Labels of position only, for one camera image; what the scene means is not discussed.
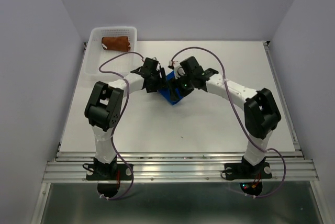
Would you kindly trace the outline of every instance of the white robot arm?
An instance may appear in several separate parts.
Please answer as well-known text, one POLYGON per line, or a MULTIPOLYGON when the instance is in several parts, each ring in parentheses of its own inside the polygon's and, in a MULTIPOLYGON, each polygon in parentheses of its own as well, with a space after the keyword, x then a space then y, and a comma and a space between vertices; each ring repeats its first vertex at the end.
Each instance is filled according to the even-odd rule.
MULTIPOLYGON (((85 109, 85 116, 93 127, 96 143, 94 171, 102 177, 110 176, 116 169, 116 154, 111 145, 111 134, 117 125, 122 107, 124 92, 129 83, 133 93, 142 89, 147 92, 158 90, 168 91, 170 101, 178 101, 190 94, 195 88, 216 94, 229 100, 225 83, 227 84, 232 102, 244 111, 245 127, 250 139, 257 146, 248 143, 247 150, 241 163, 226 164, 232 169, 228 180, 250 179, 261 173, 265 166, 267 143, 281 119, 272 93, 268 89, 256 91, 237 84, 231 80, 224 80, 218 71, 203 70, 194 57, 181 63, 172 63, 174 69, 172 78, 165 76, 164 68, 155 59, 146 58, 143 66, 132 71, 124 79, 108 84, 97 82, 85 109)), ((264 174, 262 178, 271 178, 264 174)))

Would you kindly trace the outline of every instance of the tabletop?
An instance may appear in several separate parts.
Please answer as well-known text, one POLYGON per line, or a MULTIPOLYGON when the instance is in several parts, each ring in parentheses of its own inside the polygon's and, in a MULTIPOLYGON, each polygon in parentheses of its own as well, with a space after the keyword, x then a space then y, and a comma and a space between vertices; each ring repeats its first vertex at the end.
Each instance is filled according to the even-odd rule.
MULTIPOLYGON (((266 87, 272 91, 282 120, 273 132, 268 147, 294 151, 292 133, 263 42, 139 41, 136 51, 144 57, 156 57, 168 74, 171 57, 190 46, 203 47, 218 55, 228 79, 249 88, 261 90, 266 87)), ((221 72, 217 60, 204 51, 188 50, 181 53, 177 60, 190 56, 195 56, 204 69, 213 68, 221 72)), ((136 62, 141 65, 140 58, 136 58, 136 62)), ((97 81, 87 80, 81 68, 61 140, 61 152, 95 152, 93 131, 84 117, 84 109, 97 81)), ((237 110, 244 121, 243 111, 237 110)), ((114 140, 121 152, 244 152, 247 147, 247 139, 229 102, 198 90, 176 105, 169 104, 158 93, 147 94, 145 90, 132 93, 114 140)))

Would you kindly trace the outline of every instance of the wire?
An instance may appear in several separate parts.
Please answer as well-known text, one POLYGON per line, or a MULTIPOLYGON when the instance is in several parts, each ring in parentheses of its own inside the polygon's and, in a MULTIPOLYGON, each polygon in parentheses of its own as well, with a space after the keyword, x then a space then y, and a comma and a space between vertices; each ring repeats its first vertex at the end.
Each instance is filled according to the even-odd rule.
MULTIPOLYGON (((133 51, 130 51, 130 52, 125 52, 125 53, 122 53, 120 55, 117 55, 116 57, 113 57, 109 60, 107 60, 106 62, 104 62, 102 65, 100 65, 99 67, 99 71, 101 73, 110 73, 110 74, 114 74, 114 75, 117 75, 119 76, 120 78, 124 79, 125 77, 123 75, 121 75, 120 73, 117 73, 117 72, 114 72, 114 71, 103 71, 102 70, 102 67, 105 66, 107 63, 109 63, 110 61, 114 60, 114 59, 117 59, 123 55, 126 55, 126 54, 137 54, 141 57, 142 60, 144 60, 144 57, 140 54, 140 53, 137 53, 137 52, 133 52, 133 51)), ((101 195, 100 194, 100 197, 106 199, 106 200, 117 200, 117 199, 122 199, 129 191, 130 189, 132 188, 132 185, 134 183, 134 172, 131 168, 131 166, 127 163, 127 161, 121 156, 121 154, 117 151, 116 147, 115 147, 115 144, 114 144, 114 132, 115 132, 115 129, 117 127, 117 125, 119 124, 120 120, 121 120, 121 117, 123 116, 124 112, 125 112, 125 109, 128 105, 128 101, 129 101, 129 91, 130 91, 130 87, 129 87, 129 82, 124 79, 124 81, 126 82, 126 85, 127 85, 127 96, 126 96, 126 102, 125 102, 125 105, 120 113, 120 117, 119 117, 119 121, 117 122, 116 126, 113 128, 112 132, 111 132, 111 136, 110 136, 110 140, 111 140, 111 146, 113 147, 115 153, 118 155, 118 157, 124 162, 124 164, 126 165, 126 167, 130 170, 130 173, 131 173, 131 183, 129 185, 129 187, 127 188, 127 190, 125 190, 120 196, 117 196, 117 197, 113 197, 113 198, 107 198, 105 197, 104 195, 101 195)))
POLYGON ((185 49, 182 49, 182 50, 178 51, 178 52, 172 57, 171 61, 173 62, 173 60, 174 60, 180 53, 182 53, 182 52, 184 52, 184 51, 186 51, 186 50, 191 50, 191 49, 197 49, 197 50, 203 50, 203 51, 206 51, 206 52, 208 52, 209 54, 211 54, 213 57, 215 57, 215 58, 218 60, 220 66, 221 66, 221 68, 222 68, 222 76, 223 76, 223 78, 224 78, 224 84, 225 84, 225 88, 226 88, 226 92, 227 92, 227 96, 228 96, 228 101, 229 101, 229 103, 230 103, 230 105, 231 105, 231 108, 232 108, 232 110, 233 110, 233 112, 234 112, 236 118, 237 118, 238 123, 240 124, 240 126, 241 126, 241 128, 242 128, 242 131, 244 132, 244 134, 245 134, 245 136, 247 137, 247 139, 249 140, 249 142, 250 142, 255 148, 257 148, 258 150, 260 150, 261 152, 264 152, 264 153, 266 153, 266 152, 268 152, 268 151, 274 151, 274 152, 276 152, 276 153, 279 155, 279 157, 282 159, 282 161, 283 161, 283 166, 284 166, 284 174, 283 174, 283 178, 282 178, 282 180, 281 180, 279 186, 278 186, 275 190, 273 190, 272 192, 270 192, 270 193, 268 193, 268 194, 261 195, 261 196, 256 196, 256 198, 264 198, 264 197, 268 197, 268 196, 274 194, 276 191, 278 191, 278 190, 283 186, 284 181, 285 181, 285 177, 286 177, 286 163, 285 163, 284 157, 281 155, 281 153, 280 153, 279 151, 277 151, 277 150, 274 149, 274 148, 268 148, 267 150, 265 150, 265 149, 259 147, 259 146, 258 146, 258 145, 257 145, 251 138, 250 138, 250 136, 249 136, 247 130, 245 129, 245 127, 244 127, 244 125, 243 125, 243 123, 242 123, 242 120, 241 120, 240 116, 238 115, 238 113, 237 113, 237 111, 236 111, 235 105, 234 105, 234 103, 233 103, 233 101, 232 101, 232 98, 231 98, 231 96, 230 96, 230 93, 229 93, 229 87, 228 87, 228 84, 227 84, 227 82, 226 82, 227 79, 226 79, 226 71, 225 71, 225 67, 224 67, 223 63, 221 62, 221 60, 220 60, 220 59, 219 59, 219 58, 218 58, 212 51, 207 50, 207 49, 202 48, 202 47, 197 47, 197 46, 187 47, 187 48, 185 48, 185 49))
POLYGON ((89 169, 88 167, 86 167, 86 165, 88 166, 89 164, 88 164, 88 163, 84 163, 84 164, 83 164, 83 169, 85 169, 86 171, 89 171, 89 172, 91 172, 91 173, 94 173, 94 171, 91 170, 91 169, 89 169))

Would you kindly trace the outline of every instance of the metal frame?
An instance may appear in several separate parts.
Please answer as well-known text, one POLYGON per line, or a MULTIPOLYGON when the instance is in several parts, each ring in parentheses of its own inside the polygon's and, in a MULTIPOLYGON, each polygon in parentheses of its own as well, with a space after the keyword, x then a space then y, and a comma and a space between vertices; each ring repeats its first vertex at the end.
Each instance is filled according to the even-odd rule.
MULTIPOLYGON (((268 44, 263 42, 273 78, 289 124, 295 152, 283 152, 287 164, 287 181, 310 181, 317 207, 324 223, 333 223, 323 196, 319 177, 312 160, 305 160, 288 112, 286 101, 279 84, 268 44)), ((243 153, 122 153, 127 162, 134 164, 135 183, 222 183, 220 177, 225 163, 240 162, 243 153)), ((96 183, 85 179, 82 164, 92 163, 93 152, 58 152, 55 161, 47 164, 41 192, 38 197, 31 223, 41 223, 51 183, 96 183)), ((283 175, 282 161, 275 153, 267 153, 273 178, 280 181, 283 175)))
POLYGON ((317 207, 319 209, 319 213, 321 215, 322 221, 324 224, 332 224, 333 219, 331 217, 325 196, 323 194, 323 191, 321 189, 321 185, 319 181, 311 181, 310 185, 312 187, 312 191, 315 197, 315 201, 317 204, 317 207))
POLYGON ((41 190, 35 205, 35 210, 32 215, 31 224, 37 224, 42 222, 44 209, 48 200, 50 186, 50 183, 42 183, 41 190))
POLYGON ((291 116, 288 112, 288 107, 287 107, 287 103, 286 103, 286 100, 285 100, 285 97, 284 97, 284 94, 283 94, 283 90, 282 90, 280 82, 278 80, 276 69, 274 68, 274 65, 273 65, 269 45, 267 44, 267 42, 263 42, 263 45, 264 45, 264 50, 265 50, 265 53, 266 53, 266 56, 267 56, 267 60, 269 61, 269 65, 270 65, 270 69, 271 69, 272 76, 273 76, 273 79, 274 79, 274 83, 277 87, 279 98, 280 98, 282 106, 283 106, 285 118, 287 120, 288 127, 290 129, 290 132, 291 132, 291 135, 292 135, 292 138, 293 138, 293 142, 298 142, 297 134, 294 130, 293 122, 292 122, 291 116))

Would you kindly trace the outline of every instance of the gray wall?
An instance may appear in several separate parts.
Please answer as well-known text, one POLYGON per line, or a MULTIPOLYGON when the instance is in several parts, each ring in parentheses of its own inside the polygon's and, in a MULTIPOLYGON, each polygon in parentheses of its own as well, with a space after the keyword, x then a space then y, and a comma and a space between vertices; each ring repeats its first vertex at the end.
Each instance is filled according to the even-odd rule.
POLYGON ((82 56, 61 0, 0 0, 0 223, 29 223, 82 56))
POLYGON ((62 0, 83 40, 133 25, 139 40, 270 40, 293 0, 62 0))
POLYGON ((295 0, 270 49, 299 142, 335 215, 334 43, 335 0, 295 0))

